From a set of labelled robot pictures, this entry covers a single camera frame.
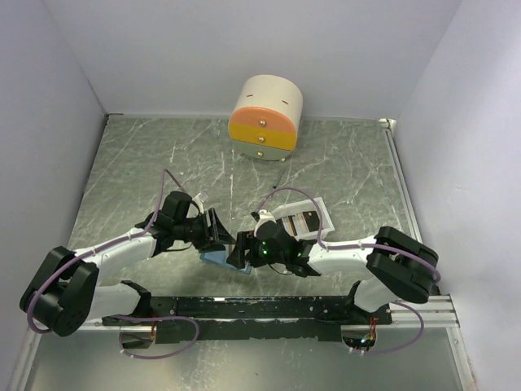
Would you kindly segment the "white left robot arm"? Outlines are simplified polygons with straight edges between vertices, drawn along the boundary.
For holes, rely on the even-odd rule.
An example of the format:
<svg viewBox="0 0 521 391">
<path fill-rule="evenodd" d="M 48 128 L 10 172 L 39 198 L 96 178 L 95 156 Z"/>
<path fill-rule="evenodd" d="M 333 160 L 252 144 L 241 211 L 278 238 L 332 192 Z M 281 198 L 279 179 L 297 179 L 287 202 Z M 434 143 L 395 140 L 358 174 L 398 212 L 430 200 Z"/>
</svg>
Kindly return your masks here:
<svg viewBox="0 0 521 391">
<path fill-rule="evenodd" d="M 200 253 L 221 251 L 235 242 L 214 209 L 204 210 L 200 198 L 172 191 L 123 235 L 90 248 L 51 249 L 24 291 L 20 309 L 41 334 L 69 336 L 85 321 L 106 317 L 144 324 L 153 314 L 151 293 L 129 280 L 112 286 L 103 281 L 126 266 L 170 251 L 177 241 Z"/>
</svg>

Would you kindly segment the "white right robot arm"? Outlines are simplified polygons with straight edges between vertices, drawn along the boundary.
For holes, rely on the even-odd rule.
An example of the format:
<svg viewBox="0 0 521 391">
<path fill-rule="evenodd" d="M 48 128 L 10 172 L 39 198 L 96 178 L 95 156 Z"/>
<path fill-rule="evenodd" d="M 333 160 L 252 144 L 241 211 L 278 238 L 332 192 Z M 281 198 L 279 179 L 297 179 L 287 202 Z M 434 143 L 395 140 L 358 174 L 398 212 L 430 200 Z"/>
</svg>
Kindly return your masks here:
<svg viewBox="0 0 521 391">
<path fill-rule="evenodd" d="M 297 239 L 266 220 L 237 234 L 225 262 L 237 270 L 280 264 L 302 278 L 368 270 L 370 277 L 352 286 L 345 305 L 347 318 L 361 324 L 396 300 L 426 303 L 440 281 L 438 259 L 434 250 L 390 226 L 372 237 L 326 242 Z"/>
</svg>

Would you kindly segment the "blue card holder wallet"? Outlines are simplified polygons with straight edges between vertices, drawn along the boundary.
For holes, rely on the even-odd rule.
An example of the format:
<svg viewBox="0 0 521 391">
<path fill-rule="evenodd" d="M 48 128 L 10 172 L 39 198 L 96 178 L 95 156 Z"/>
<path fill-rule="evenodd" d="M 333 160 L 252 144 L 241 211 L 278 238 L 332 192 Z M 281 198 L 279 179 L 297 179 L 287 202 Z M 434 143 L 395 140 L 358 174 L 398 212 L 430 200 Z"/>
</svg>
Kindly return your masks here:
<svg viewBox="0 0 521 391">
<path fill-rule="evenodd" d="M 205 262 L 209 262 L 213 265 L 221 266 L 228 270 L 237 271 L 239 273 L 249 275 L 252 271 L 252 268 L 249 265 L 246 265 L 244 268 L 239 269 L 235 266 L 230 265 L 226 260 L 227 257 L 231 254 L 231 247 L 226 244 L 223 249 L 212 251 L 209 253 L 201 253 L 199 255 L 199 259 Z"/>
</svg>

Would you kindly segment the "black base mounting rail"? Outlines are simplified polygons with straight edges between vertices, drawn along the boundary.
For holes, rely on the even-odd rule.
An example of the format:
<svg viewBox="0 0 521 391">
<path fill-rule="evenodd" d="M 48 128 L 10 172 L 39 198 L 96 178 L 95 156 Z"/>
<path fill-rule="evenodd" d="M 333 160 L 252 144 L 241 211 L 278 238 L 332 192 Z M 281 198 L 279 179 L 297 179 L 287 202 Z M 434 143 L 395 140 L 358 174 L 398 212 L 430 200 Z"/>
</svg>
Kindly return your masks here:
<svg viewBox="0 0 521 391">
<path fill-rule="evenodd" d="M 372 318 L 389 325 L 384 305 L 374 313 L 358 310 L 348 296 L 152 297 L 149 314 L 184 316 L 199 324 L 199 340 L 310 338 L 342 340 L 343 326 L 366 330 Z"/>
</svg>

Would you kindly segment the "round three-drawer mini cabinet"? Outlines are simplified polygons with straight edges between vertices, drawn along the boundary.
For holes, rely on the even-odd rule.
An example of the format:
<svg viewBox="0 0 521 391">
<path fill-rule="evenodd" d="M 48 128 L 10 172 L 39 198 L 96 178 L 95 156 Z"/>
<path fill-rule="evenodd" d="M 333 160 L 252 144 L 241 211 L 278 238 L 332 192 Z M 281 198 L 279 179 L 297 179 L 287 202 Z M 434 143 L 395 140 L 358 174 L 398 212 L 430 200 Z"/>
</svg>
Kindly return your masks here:
<svg viewBox="0 0 521 391">
<path fill-rule="evenodd" d="M 250 77 L 229 119 L 234 150 L 284 161 L 296 148 L 302 109 L 303 95 L 292 81 L 266 74 Z"/>
</svg>

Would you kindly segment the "white card tray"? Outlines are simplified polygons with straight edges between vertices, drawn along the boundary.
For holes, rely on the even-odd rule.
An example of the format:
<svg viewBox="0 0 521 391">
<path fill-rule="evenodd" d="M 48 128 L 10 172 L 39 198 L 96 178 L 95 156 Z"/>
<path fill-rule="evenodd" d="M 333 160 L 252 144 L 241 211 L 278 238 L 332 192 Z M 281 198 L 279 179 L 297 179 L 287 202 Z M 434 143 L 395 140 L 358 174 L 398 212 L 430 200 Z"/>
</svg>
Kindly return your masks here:
<svg viewBox="0 0 521 391">
<path fill-rule="evenodd" d="M 331 217 L 326 210 L 322 197 L 316 197 L 322 214 L 321 239 L 335 231 Z M 278 206 L 272 211 L 276 223 L 296 239 L 316 239 L 319 228 L 317 209 L 311 200 L 302 200 L 291 204 Z"/>
</svg>

